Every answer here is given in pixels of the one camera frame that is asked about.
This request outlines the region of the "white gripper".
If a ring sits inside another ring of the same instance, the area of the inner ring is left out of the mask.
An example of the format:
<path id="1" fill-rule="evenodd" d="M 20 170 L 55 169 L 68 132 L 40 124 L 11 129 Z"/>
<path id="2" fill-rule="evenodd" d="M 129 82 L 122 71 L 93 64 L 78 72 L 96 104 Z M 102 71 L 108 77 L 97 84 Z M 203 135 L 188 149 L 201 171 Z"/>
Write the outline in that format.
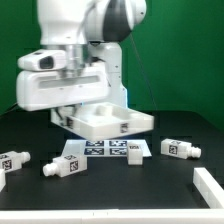
<path id="1" fill-rule="evenodd" d="M 107 73 L 103 62 L 93 63 L 80 76 L 63 77 L 61 71 L 23 71 L 17 77 L 18 105 L 27 110 L 55 108 L 60 120 L 72 114 L 71 107 L 105 98 L 109 93 Z"/>

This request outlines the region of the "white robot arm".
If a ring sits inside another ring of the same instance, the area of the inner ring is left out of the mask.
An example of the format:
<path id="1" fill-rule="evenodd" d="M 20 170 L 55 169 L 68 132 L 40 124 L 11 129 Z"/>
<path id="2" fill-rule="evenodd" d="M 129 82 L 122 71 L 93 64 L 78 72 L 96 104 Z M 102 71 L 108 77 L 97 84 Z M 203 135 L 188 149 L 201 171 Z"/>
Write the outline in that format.
<path id="1" fill-rule="evenodd" d="M 27 111 L 105 102 L 127 106 L 122 51 L 146 0 L 37 0 L 41 48 L 18 59 L 18 105 Z"/>

